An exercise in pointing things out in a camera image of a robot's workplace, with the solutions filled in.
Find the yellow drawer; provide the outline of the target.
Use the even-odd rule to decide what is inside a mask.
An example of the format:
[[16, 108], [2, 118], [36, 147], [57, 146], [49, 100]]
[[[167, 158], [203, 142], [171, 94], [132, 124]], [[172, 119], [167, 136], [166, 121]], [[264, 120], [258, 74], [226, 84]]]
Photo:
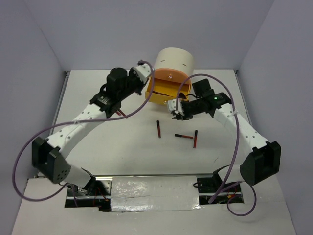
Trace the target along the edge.
[[[149, 98], [149, 102], [160, 104], [160, 105], [166, 105], [168, 100], [172, 100], [176, 98], [180, 85], [181, 84], [177, 82], [166, 81], [166, 80], [155, 78], [153, 92]], [[147, 90], [145, 92], [145, 98], [149, 96], [151, 87], [152, 87], [152, 80], [149, 81]], [[188, 95], [190, 93], [190, 90], [191, 90], [191, 82], [189, 80], [182, 86], [180, 93], [183, 93], [184, 95]]]

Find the orange top drawer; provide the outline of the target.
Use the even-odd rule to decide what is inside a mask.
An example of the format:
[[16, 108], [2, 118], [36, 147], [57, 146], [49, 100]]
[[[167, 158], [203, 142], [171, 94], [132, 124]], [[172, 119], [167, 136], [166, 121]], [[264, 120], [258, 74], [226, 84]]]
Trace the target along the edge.
[[170, 68], [159, 68], [155, 70], [155, 78], [162, 81], [170, 81], [174, 83], [183, 83], [189, 76], [185, 73], [170, 69]]

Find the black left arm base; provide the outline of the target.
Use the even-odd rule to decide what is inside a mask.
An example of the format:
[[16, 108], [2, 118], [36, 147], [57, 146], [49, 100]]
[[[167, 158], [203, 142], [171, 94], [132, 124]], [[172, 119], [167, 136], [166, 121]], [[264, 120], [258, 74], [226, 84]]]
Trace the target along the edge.
[[112, 179], [93, 181], [85, 188], [67, 183], [65, 208], [96, 208], [100, 212], [111, 211]]

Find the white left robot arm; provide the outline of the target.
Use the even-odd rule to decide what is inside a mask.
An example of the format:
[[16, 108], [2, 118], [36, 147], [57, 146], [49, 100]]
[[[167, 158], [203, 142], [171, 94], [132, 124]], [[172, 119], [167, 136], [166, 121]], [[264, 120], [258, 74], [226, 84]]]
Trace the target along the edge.
[[150, 74], [151, 69], [147, 64], [138, 65], [129, 71], [113, 68], [106, 83], [73, 120], [72, 125], [66, 125], [46, 139], [37, 137], [32, 142], [32, 165], [54, 184], [67, 182], [78, 186], [84, 195], [94, 193], [94, 176], [70, 165], [66, 158], [84, 137], [121, 108], [124, 99], [133, 93], [141, 94]]

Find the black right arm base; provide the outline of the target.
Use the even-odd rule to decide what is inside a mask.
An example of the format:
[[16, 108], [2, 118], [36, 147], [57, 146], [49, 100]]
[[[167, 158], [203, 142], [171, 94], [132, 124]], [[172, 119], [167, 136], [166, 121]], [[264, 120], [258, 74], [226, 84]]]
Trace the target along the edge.
[[[212, 174], [197, 177], [193, 187], [198, 190], [200, 204], [210, 204], [209, 199], [217, 192], [222, 183], [222, 179], [218, 175], [218, 171], [214, 171]], [[234, 196], [239, 196], [239, 201], [242, 202], [242, 191], [240, 185], [233, 188], [229, 188], [226, 191], [220, 192], [213, 204], [225, 204], [228, 199]]]

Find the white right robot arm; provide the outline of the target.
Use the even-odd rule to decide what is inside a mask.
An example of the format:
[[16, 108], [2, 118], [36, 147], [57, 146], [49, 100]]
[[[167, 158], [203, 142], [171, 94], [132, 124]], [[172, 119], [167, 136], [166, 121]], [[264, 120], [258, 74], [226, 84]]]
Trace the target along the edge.
[[233, 107], [232, 101], [225, 93], [215, 93], [207, 79], [193, 85], [196, 98], [185, 101], [180, 98], [167, 101], [169, 111], [174, 119], [190, 120], [194, 115], [210, 114], [239, 143], [237, 146], [244, 153], [245, 160], [237, 166], [239, 176], [231, 174], [229, 178], [219, 175], [213, 179], [213, 187], [224, 191], [231, 181], [239, 179], [250, 186], [278, 173], [281, 158], [281, 146], [261, 136]]

